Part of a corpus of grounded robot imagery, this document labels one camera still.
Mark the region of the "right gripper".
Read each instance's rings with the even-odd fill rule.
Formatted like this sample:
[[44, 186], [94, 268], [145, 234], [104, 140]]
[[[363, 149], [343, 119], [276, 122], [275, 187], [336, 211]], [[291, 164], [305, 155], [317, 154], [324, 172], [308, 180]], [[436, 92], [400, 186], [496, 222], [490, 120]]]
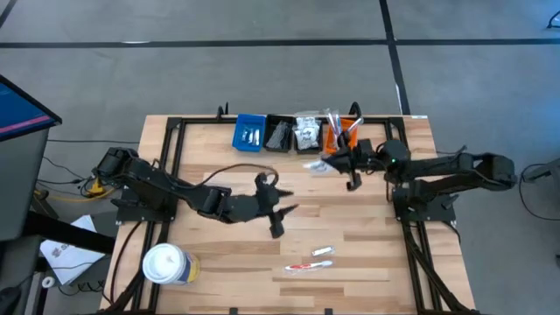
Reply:
[[354, 147], [350, 147], [350, 134], [344, 131], [339, 136], [339, 145], [340, 149], [327, 155], [322, 161], [337, 172], [346, 173], [349, 177], [346, 189], [355, 191], [362, 184], [359, 172], [369, 172], [372, 169], [375, 154], [371, 140], [360, 139]]

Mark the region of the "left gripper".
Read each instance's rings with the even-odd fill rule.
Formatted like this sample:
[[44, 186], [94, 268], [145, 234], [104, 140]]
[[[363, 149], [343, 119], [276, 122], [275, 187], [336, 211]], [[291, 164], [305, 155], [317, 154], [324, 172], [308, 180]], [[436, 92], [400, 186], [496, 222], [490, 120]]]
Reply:
[[273, 207], [279, 202], [279, 198], [288, 197], [294, 194], [292, 191], [275, 188], [267, 183], [267, 175], [259, 173], [255, 178], [255, 197], [257, 199], [258, 210], [257, 218], [268, 217], [270, 222], [269, 231], [274, 239], [284, 234], [282, 221], [284, 217], [298, 207], [298, 204], [287, 206], [277, 211]]

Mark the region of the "bagged red toothbrush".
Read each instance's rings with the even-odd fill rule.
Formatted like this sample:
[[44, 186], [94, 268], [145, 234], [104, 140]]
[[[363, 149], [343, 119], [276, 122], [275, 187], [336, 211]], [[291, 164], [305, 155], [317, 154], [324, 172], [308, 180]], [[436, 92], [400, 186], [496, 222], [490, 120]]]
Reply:
[[296, 275], [305, 272], [321, 270], [327, 267], [331, 267], [332, 265], [333, 265], [333, 261], [325, 260], [321, 262], [309, 262], [309, 263], [288, 265], [284, 267], [283, 270], [287, 274]]

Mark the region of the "orange plastic bin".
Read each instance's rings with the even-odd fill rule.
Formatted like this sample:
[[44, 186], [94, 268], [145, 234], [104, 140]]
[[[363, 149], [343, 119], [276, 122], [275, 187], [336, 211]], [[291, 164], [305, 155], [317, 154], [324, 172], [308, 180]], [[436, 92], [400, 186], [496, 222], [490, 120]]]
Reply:
[[[343, 130], [347, 130], [348, 128], [350, 128], [354, 124], [354, 120], [342, 119], [341, 123], [342, 123]], [[354, 129], [352, 129], [349, 132], [349, 135], [350, 135], [349, 146], [351, 148], [353, 148], [357, 145], [358, 128], [355, 127]], [[335, 138], [334, 138], [334, 134], [333, 134], [333, 129], [332, 129], [331, 126], [328, 126], [327, 133], [326, 133], [326, 138], [324, 139], [324, 152], [327, 153], [327, 154], [335, 153], [336, 150], [337, 150], [337, 147], [334, 143], [335, 143]]]

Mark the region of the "black plastic bin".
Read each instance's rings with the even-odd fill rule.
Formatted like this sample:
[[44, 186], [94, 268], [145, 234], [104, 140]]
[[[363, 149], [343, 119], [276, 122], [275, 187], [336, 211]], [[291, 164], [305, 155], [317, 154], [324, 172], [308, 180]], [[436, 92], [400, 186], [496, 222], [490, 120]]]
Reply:
[[[270, 135], [272, 134], [275, 127], [281, 122], [286, 121], [290, 125], [290, 135], [288, 141], [282, 148], [278, 149], [271, 149], [266, 147], [266, 143], [268, 142]], [[265, 124], [265, 131], [264, 131], [264, 140], [262, 143], [263, 148], [266, 151], [275, 151], [275, 152], [288, 152], [292, 146], [292, 128], [295, 124], [295, 118], [293, 116], [287, 115], [268, 115], [266, 117], [266, 124]]]
[[[296, 127], [297, 127], [297, 122], [295, 123], [294, 127], [292, 128], [293, 133], [294, 133], [294, 129]], [[318, 153], [320, 153], [322, 151], [322, 145], [323, 145], [322, 122], [321, 122], [321, 125], [320, 125], [319, 130], [318, 130], [319, 147], [316, 150], [299, 150], [295, 133], [294, 133], [294, 137], [295, 137], [295, 150], [296, 150], [297, 154], [318, 154]]]

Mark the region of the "blue plastic bin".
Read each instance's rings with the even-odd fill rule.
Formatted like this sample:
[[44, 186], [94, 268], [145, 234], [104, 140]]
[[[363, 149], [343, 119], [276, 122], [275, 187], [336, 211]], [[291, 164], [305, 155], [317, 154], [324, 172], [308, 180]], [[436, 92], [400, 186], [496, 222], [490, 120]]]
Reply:
[[[263, 136], [265, 131], [266, 116], [265, 115], [248, 115], [239, 114], [236, 119], [234, 136], [232, 141], [232, 146], [238, 151], [248, 151], [248, 152], [259, 152], [263, 147]], [[255, 146], [253, 144], [247, 145], [242, 143], [242, 132], [245, 128], [251, 128], [253, 130], [260, 130], [260, 145]]]

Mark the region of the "grey floor stand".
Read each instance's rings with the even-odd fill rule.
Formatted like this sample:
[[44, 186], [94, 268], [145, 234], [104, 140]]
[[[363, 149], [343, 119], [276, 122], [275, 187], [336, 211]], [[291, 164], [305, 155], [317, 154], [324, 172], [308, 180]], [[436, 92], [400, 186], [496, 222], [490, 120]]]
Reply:
[[525, 182], [534, 182], [540, 178], [552, 177], [553, 182], [560, 186], [560, 158], [545, 164], [536, 164], [534, 170], [525, 170], [521, 177]]

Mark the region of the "black cart leg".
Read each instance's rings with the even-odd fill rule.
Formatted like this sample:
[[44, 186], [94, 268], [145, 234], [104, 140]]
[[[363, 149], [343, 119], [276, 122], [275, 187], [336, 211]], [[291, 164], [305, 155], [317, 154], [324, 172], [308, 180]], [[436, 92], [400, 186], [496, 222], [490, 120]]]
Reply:
[[21, 235], [39, 235], [50, 241], [61, 242], [107, 255], [113, 252], [116, 242], [114, 237], [92, 232], [34, 212], [27, 214]]

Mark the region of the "white paper sheet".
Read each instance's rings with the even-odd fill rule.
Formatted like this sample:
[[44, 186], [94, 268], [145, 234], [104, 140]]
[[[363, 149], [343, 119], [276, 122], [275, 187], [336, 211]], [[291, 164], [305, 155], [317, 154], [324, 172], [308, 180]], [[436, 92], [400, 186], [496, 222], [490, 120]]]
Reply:
[[40, 251], [60, 284], [70, 284], [105, 254], [58, 241], [45, 240]]

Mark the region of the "grey computer cart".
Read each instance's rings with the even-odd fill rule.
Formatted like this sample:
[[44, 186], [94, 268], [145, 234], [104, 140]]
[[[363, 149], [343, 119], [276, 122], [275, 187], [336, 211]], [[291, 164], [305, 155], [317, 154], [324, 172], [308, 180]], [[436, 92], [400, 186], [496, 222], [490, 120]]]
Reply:
[[0, 242], [22, 234], [48, 134], [44, 129], [0, 142]]

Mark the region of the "blue screen monitor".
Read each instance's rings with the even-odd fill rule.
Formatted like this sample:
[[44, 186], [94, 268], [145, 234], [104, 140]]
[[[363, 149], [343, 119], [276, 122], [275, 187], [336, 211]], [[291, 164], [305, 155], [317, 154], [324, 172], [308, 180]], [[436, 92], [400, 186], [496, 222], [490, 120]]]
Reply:
[[0, 74], [0, 142], [61, 124], [60, 116]]

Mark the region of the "black aluminium table frame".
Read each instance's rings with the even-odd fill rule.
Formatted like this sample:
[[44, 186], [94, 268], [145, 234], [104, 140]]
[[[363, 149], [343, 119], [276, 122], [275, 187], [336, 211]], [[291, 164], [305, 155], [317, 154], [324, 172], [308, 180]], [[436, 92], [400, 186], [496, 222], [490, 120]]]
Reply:
[[[420, 314], [449, 313], [406, 249], [404, 226], [386, 199], [380, 173], [350, 192], [337, 172], [312, 175], [295, 152], [241, 152], [232, 146], [231, 115], [150, 115], [138, 147], [141, 158], [186, 181], [251, 194], [258, 165], [275, 168], [280, 188], [298, 204], [274, 239], [267, 219], [226, 225], [173, 200], [168, 224], [123, 223], [115, 241], [105, 299], [95, 315], [171, 314]], [[143, 253], [156, 242], [199, 258], [199, 277], [187, 285], [136, 281]], [[334, 246], [335, 253], [312, 251]], [[331, 267], [291, 275], [293, 264], [333, 261]]]

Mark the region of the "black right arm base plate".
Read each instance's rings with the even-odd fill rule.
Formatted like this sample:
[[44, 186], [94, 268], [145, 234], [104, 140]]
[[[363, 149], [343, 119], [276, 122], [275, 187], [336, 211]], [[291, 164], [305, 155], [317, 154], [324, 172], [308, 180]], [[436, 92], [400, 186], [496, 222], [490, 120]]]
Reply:
[[402, 187], [392, 193], [395, 217], [400, 221], [455, 221], [453, 203], [458, 197], [420, 194]]

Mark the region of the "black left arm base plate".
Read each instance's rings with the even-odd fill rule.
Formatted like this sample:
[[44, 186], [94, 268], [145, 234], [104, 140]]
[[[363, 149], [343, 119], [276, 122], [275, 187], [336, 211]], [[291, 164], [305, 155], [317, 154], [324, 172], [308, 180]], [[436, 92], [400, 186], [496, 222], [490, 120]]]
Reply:
[[175, 206], [164, 205], [156, 210], [135, 199], [112, 199], [111, 203], [117, 207], [117, 221], [169, 222], [176, 217]]

